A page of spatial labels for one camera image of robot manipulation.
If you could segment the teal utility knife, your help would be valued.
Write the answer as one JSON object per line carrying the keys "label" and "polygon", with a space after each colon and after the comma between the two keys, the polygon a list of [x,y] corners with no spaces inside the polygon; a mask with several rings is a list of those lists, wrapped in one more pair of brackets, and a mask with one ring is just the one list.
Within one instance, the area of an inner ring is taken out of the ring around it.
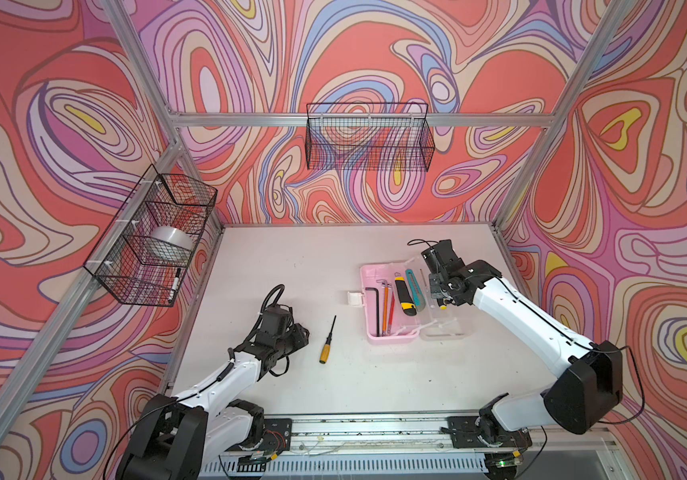
{"label": "teal utility knife", "polygon": [[405,278],[407,278],[407,285],[409,285],[409,291],[411,291],[411,297],[413,297],[413,304],[415,304],[415,310],[421,313],[427,302],[425,302],[425,296],[423,296],[423,290],[419,286],[419,281],[417,281],[417,276],[415,272],[411,269],[405,270]]}

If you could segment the black yellow box cutter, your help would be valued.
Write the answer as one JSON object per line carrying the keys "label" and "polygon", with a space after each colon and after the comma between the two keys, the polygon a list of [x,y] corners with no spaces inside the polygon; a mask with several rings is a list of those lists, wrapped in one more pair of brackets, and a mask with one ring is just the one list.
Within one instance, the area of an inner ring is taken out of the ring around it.
{"label": "black yellow box cutter", "polygon": [[401,305],[403,314],[409,317],[417,316],[417,310],[415,310],[415,304],[413,304],[413,297],[411,297],[411,291],[409,291],[409,286],[407,286],[405,278],[401,276],[395,278],[395,291],[397,291],[397,300],[399,300],[399,305]]}

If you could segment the amber handled screwdriver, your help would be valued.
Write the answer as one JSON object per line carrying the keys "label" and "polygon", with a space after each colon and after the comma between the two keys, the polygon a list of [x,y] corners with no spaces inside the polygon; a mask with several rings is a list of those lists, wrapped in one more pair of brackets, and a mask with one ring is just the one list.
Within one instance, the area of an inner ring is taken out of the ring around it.
{"label": "amber handled screwdriver", "polygon": [[323,345],[323,348],[321,351],[319,362],[323,365],[327,364],[328,360],[330,358],[330,352],[331,352],[331,348],[332,348],[332,342],[333,342],[334,330],[335,330],[337,318],[338,318],[338,316],[335,315],[333,322],[331,324],[330,331],[329,331],[328,336],[326,338],[325,344]]}

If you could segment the pink plastic tool box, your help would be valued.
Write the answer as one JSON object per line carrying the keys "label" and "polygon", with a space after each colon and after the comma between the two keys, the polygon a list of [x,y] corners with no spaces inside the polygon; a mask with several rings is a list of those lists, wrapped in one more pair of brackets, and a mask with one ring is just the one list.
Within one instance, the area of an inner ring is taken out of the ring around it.
{"label": "pink plastic tool box", "polygon": [[458,340],[471,336],[471,319],[441,307],[429,292],[429,269],[421,256],[359,268],[367,340],[373,345]]}

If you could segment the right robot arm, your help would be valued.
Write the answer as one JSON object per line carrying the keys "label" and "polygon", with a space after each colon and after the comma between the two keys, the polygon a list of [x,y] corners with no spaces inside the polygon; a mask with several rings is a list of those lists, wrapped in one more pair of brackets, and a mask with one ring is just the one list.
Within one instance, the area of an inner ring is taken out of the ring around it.
{"label": "right robot arm", "polygon": [[623,350],[595,343],[525,298],[485,260],[465,263],[451,240],[431,241],[421,254],[437,305],[471,305],[489,314],[529,347],[555,381],[541,390],[497,396],[485,404],[473,432],[498,446],[521,430],[559,425],[577,435],[599,423],[623,400]]}

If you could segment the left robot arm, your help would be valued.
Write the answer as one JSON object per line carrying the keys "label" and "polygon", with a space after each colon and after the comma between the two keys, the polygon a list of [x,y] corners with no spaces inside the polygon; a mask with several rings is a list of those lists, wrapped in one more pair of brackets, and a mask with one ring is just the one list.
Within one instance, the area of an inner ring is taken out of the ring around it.
{"label": "left robot arm", "polygon": [[158,394],[129,431],[117,479],[196,479],[208,454],[215,456],[264,436],[264,410],[238,396],[274,371],[281,360],[309,344],[293,308],[262,308],[247,339],[200,383],[174,396]]}

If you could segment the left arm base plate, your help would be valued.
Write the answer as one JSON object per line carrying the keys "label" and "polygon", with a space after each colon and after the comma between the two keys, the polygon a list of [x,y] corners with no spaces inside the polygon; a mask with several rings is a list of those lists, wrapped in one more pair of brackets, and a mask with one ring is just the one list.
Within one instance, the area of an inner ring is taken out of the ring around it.
{"label": "left arm base plate", "polygon": [[289,417],[265,419],[263,428],[254,426],[248,437],[225,450],[226,453],[263,452],[265,455],[281,454],[292,446],[293,420]]}

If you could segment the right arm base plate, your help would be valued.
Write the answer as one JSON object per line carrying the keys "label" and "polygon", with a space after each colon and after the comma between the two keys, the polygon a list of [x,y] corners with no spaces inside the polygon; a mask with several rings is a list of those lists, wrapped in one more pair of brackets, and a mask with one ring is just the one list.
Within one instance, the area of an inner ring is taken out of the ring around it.
{"label": "right arm base plate", "polygon": [[439,431],[451,438],[455,448],[513,448],[527,450],[533,446],[525,429],[507,431],[495,420],[479,416],[449,416]]}

